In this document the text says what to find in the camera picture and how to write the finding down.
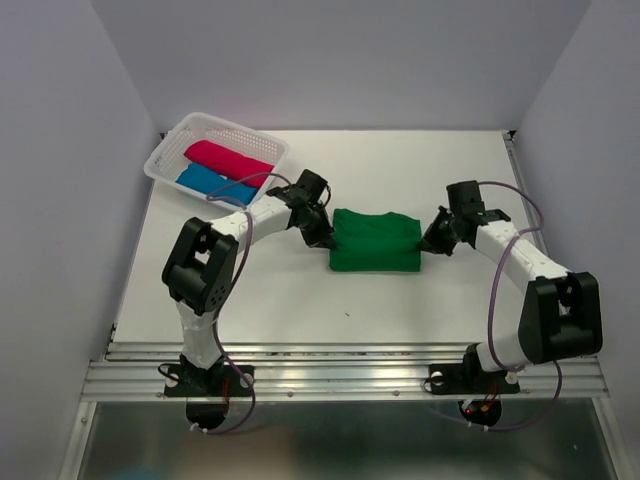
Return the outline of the white perforated plastic basket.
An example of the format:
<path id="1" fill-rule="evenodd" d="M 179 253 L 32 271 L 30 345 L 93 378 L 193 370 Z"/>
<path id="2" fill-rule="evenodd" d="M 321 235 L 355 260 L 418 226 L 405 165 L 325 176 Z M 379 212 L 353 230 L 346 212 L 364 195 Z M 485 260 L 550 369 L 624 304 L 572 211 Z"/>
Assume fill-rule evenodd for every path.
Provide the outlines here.
<path id="1" fill-rule="evenodd" d="M 211 192 L 253 204 L 277 181 L 289 154 L 286 142 L 205 113 L 187 115 L 145 162 L 145 175 L 186 196 Z"/>

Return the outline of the green t shirt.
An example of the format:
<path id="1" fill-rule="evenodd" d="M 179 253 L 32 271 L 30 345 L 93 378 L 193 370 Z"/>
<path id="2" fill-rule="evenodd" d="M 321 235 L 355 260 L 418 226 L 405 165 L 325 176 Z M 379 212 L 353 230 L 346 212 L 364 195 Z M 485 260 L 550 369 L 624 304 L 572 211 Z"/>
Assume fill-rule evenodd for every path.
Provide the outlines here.
<path id="1" fill-rule="evenodd" d="M 333 227 L 335 246 L 329 253 L 332 271 L 421 271 L 418 243 L 422 230 L 419 220 L 395 212 L 369 215 L 339 208 L 333 212 Z"/>

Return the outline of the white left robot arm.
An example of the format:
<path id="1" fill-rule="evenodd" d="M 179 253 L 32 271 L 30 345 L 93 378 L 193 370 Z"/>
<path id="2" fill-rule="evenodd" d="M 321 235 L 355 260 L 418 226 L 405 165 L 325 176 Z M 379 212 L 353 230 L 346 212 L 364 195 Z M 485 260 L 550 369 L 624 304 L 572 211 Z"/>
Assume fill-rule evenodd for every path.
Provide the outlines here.
<path id="1" fill-rule="evenodd" d="M 217 334 L 222 307 L 258 241 L 297 229 L 310 248 L 335 246 L 334 229 L 323 195 L 327 180 L 305 169 L 294 183 L 270 188 L 248 205 L 228 194 L 238 183 L 224 185 L 206 196 L 210 202 L 229 202 L 238 211 L 204 221 L 185 222 L 163 268 L 161 280 L 180 314 L 183 349 L 177 364 L 159 372 L 172 386 L 187 384 L 199 393 L 215 392 L 222 382 L 223 348 Z"/>

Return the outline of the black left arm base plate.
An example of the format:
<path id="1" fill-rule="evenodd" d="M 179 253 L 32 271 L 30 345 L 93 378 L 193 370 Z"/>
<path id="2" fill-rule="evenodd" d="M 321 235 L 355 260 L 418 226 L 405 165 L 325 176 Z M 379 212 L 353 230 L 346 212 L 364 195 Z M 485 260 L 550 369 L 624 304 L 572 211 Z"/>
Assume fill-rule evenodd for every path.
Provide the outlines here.
<path id="1" fill-rule="evenodd" d="M 209 370 L 189 365 L 163 363 L 158 371 L 165 380 L 163 395 L 168 398 L 249 398 L 249 387 L 241 375 L 227 364 Z"/>

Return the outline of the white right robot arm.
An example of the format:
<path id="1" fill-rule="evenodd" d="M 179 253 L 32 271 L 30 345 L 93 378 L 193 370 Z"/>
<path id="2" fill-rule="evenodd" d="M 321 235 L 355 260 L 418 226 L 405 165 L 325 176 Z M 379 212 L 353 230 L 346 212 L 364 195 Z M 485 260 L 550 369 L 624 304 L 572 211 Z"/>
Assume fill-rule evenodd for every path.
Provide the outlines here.
<path id="1" fill-rule="evenodd" d="M 467 244 L 492 260 L 487 338 L 470 345 L 457 364 L 432 364 L 426 380 L 435 395 L 480 394 L 490 389 L 519 390 L 516 373 L 528 365 L 589 356 L 601 351 L 603 332 L 599 284 L 588 272 L 573 272 L 551 260 L 527 240 L 500 209 L 489 209 L 476 180 L 450 184 L 419 248 L 453 254 Z M 520 317 L 503 336 L 494 332 L 497 290 L 507 277 L 523 294 Z"/>

